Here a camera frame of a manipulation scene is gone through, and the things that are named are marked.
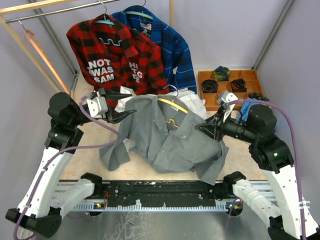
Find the white shirt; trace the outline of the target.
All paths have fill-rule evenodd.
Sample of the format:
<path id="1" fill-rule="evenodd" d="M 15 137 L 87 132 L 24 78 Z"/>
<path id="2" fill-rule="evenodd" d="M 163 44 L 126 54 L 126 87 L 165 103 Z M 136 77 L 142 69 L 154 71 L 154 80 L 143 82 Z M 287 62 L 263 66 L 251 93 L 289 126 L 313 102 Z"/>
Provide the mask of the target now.
<path id="1" fill-rule="evenodd" d="M 143 156 L 153 156 L 174 148 L 183 149 L 184 143 L 189 143 L 188 137 L 194 139 L 198 134 L 193 129 L 194 124 L 204 122 L 207 111 L 203 100 L 191 90 L 179 92 L 178 97 L 168 93 L 165 95 L 136 95 L 132 89 L 121 87 L 121 93 L 131 93 L 131 97 L 119 100 L 117 112 L 136 110 L 126 117 L 119 127 L 119 141 L 108 148 L 108 152 L 124 152 L 124 140 L 131 138 L 135 142 L 135 150 Z M 174 102 L 188 110 L 185 114 L 176 108 L 158 101 L 158 97 Z M 174 119 L 179 128 L 167 124 L 166 120 Z"/>

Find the yellow hanger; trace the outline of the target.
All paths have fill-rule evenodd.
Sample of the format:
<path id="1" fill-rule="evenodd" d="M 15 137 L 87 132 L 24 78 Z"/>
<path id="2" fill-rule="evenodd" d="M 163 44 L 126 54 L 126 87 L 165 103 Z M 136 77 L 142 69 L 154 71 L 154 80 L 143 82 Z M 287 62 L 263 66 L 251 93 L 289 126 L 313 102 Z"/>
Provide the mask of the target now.
<path id="1" fill-rule="evenodd" d="M 171 84 L 167 84 L 164 89 L 168 88 L 168 87 L 172 87 L 175 89 L 176 91 L 176 96 L 175 97 L 178 97 L 179 96 L 179 91 L 178 89 L 174 86 L 174 85 L 171 85 Z M 178 105 L 177 103 L 174 102 L 174 99 L 172 100 L 168 100 L 168 99 L 165 99 L 165 98 L 161 98 L 161 97 L 158 97 L 157 98 L 158 101 L 162 102 L 162 103 L 165 103 L 171 107 L 173 107 L 174 109 L 176 109 L 177 111 L 180 111 L 184 114 L 187 114 L 188 113 L 188 110 L 185 109 L 184 107 Z M 165 121 L 167 124 L 172 124 L 175 128 L 179 128 L 179 126 L 176 124 L 175 120 L 170 118 L 169 120 L 166 120 Z"/>

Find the grey button shirt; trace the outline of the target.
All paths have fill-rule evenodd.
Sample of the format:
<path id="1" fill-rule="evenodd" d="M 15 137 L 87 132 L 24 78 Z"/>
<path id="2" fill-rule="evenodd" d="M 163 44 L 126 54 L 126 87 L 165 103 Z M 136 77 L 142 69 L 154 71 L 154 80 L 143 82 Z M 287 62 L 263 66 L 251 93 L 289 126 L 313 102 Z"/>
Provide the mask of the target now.
<path id="1" fill-rule="evenodd" d="M 131 152 L 144 158 L 158 173 L 196 172 L 198 178 L 214 185 L 229 151 L 196 129 L 205 120 L 172 95 L 139 95 L 125 104 L 134 110 L 120 122 L 117 144 L 99 150 L 109 171 L 130 161 L 125 140 L 134 142 Z"/>

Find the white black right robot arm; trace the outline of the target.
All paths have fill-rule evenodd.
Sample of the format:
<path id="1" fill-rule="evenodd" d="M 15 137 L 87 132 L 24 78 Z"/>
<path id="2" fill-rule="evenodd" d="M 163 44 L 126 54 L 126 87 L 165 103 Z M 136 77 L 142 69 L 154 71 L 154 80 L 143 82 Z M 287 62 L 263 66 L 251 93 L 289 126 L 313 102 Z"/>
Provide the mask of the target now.
<path id="1" fill-rule="evenodd" d="M 264 222 L 272 240 L 318 240 L 320 226 L 299 199 L 295 161 L 288 145 L 275 135 L 273 111 L 255 104 L 246 121 L 227 114 L 221 107 L 196 129 L 217 141 L 229 136 L 249 143 L 249 153 L 267 178 L 276 202 L 268 200 L 239 171 L 223 178 L 224 194 L 243 200 Z"/>

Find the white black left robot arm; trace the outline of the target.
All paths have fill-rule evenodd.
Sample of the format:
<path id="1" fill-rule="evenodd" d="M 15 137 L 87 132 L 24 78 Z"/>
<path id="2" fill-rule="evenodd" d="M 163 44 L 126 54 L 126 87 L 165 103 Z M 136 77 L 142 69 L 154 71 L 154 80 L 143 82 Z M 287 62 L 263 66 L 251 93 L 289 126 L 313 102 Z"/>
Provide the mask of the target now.
<path id="1" fill-rule="evenodd" d="M 121 122 L 133 114 L 134 110 L 116 112 L 108 105 L 108 101 L 128 97 L 129 94 L 100 88 L 83 96 L 79 103 L 66 92 L 58 92 L 50 98 L 47 113 L 51 117 L 51 129 L 44 143 L 39 168 L 22 201 L 16 208 L 8 209 L 5 215 L 7 220 L 15 224 L 15 240 L 19 239 L 19 229 L 30 232 L 29 240 L 36 234 L 51 238 L 65 216 L 79 202 L 103 195 L 102 178 L 93 173 L 85 173 L 61 196 L 53 198 L 61 175 L 76 150 L 93 149 L 92 145 L 79 145 L 84 134 L 79 126 L 94 122 L 119 136 L 107 124 Z"/>

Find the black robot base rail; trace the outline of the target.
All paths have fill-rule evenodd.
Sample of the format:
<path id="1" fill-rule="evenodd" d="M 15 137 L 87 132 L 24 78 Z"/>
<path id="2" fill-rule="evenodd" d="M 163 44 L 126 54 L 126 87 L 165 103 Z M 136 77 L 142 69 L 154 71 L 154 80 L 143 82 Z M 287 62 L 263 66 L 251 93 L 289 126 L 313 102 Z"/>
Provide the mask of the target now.
<path id="1" fill-rule="evenodd" d="M 214 207 L 216 201 L 234 199 L 231 184 L 223 181 L 215 185 L 200 180 L 104 181 L 100 190 L 86 200 L 102 200 L 110 207 L 134 206 L 139 200 L 143 207 Z"/>

